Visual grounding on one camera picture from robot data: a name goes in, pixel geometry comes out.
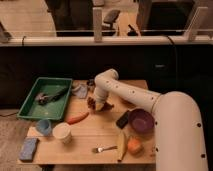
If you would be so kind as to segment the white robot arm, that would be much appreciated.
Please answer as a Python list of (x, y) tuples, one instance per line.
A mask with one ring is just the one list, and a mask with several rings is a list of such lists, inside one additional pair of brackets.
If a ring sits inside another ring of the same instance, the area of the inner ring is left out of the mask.
[(156, 171), (209, 171), (200, 109), (186, 93), (165, 94), (135, 87), (118, 80), (109, 69), (95, 77), (94, 97), (105, 103), (110, 92), (153, 115)]

